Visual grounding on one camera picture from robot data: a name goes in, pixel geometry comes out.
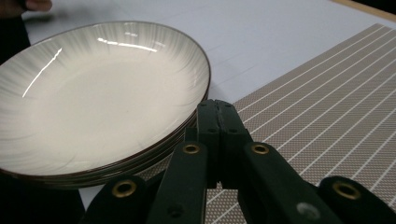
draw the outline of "plate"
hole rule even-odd
[[[56,35],[0,66],[0,169],[56,180],[150,161],[195,119],[209,82],[203,49],[168,26],[107,22]]]

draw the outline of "placemat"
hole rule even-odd
[[[306,181],[349,177],[396,210],[395,30],[373,25],[234,106],[254,141],[277,148]],[[246,223],[236,194],[209,189],[205,223]]]

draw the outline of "white plate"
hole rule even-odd
[[[0,169],[69,175],[163,141],[207,92],[204,51],[149,22],[56,35],[0,66]]]

